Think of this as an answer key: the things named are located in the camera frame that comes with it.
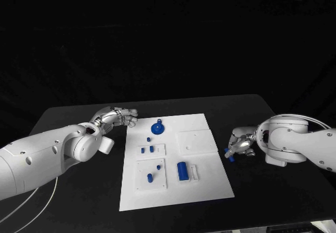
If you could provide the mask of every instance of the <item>table surface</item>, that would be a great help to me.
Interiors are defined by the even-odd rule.
[[[235,197],[120,212],[126,126],[107,134],[116,145],[108,155],[97,152],[59,177],[54,199],[22,232],[205,233],[336,218],[336,191],[310,161],[270,165],[257,156],[224,157],[232,129],[257,126],[273,115],[258,95],[95,104],[49,108],[30,135],[87,122],[105,106],[139,109],[139,118],[204,113],[214,133]],[[0,224],[2,232],[18,230],[41,212],[55,181],[43,185],[18,213]],[[32,192],[0,202],[0,219]]]

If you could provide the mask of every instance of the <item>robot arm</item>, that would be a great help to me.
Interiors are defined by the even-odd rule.
[[[309,132],[307,120],[320,124],[325,130]],[[286,166],[309,159],[320,168],[336,172],[336,129],[320,121],[300,115],[279,115],[257,127],[254,133],[251,130],[250,127],[234,129],[227,158],[237,152],[245,153],[257,142],[268,164]]]
[[[69,125],[12,142],[0,149],[0,200],[54,180],[97,151],[108,154],[114,145],[104,135],[113,126],[136,126],[137,110],[103,108],[90,122]]]

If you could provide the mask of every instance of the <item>white platform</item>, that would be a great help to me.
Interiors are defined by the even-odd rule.
[[[157,122],[157,119],[162,119],[165,125],[165,132],[160,135],[154,135],[150,131],[150,127]],[[235,196],[222,166],[219,154],[217,151],[217,145],[211,146],[211,148],[215,147],[215,151],[214,149],[211,149],[205,150],[205,152],[202,153],[199,153],[199,151],[195,151],[195,153],[191,153],[185,156],[182,155],[182,142],[178,133],[189,131],[204,131],[208,129],[209,126],[204,114],[139,119],[137,126],[134,128],[127,128],[120,211],[205,200],[232,198]],[[209,142],[215,142],[212,133],[209,134],[209,132],[211,131],[206,131],[209,137],[206,139],[206,147]],[[185,138],[186,143],[192,143],[189,138]],[[142,155],[139,154],[139,146],[159,144],[165,144],[165,155],[150,155],[150,157],[142,158]],[[153,190],[143,189],[140,191],[137,189],[137,176],[140,174],[137,169],[137,162],[153,159],[165,160],[167,185],[166,188],[163,187],[160,190],[153,188]],[[176,169],[176,164],[179,162],[186,162],[188,164],[191,178],[191,182],[188,183],[179,182]],[[157,162],[153,162],[153,164],[149,165],[149,169],[156,169],[156,163]],[[192,180],[193,169],[191,165],[195,165],[196,167],[198,181]]]

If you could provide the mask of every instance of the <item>small white board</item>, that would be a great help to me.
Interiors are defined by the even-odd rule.
[[[137,157],[139,158],[160,157],[165,155],[166,155],[165,144],[146,145],[146,146],[137,147]]]
[[[149,182],[147,174],[153,176],[153,182]],[[150,159],[137,161],[136,191],[159,191],[167,189],[165,159]]]
[[[157,119],[162,119],[165,126],[165,132],[160,135],[154,135],[150,131]],[[232,198],[235,196],[219,153],[214,152],[193,156],[182,156],[180,154],[178,133],[201,130],[209,130],[204,114],[143,118],[139,119],[136,127],[127,127],[120,211]],[[165,159],[167,189],[137,192],[134,191],[137,161],[153,159],[140,158],[136,153],[139,146],[146,145],[147,137],[150,137],[152,144],[165,144],[166,146],[166,155],[157,156],[154,159]],[[189,183],[179,182],[176,169],[179,162],[188,164]]]
[[[178,133],[180,155],[209,154],[218,152],[211,130]]]

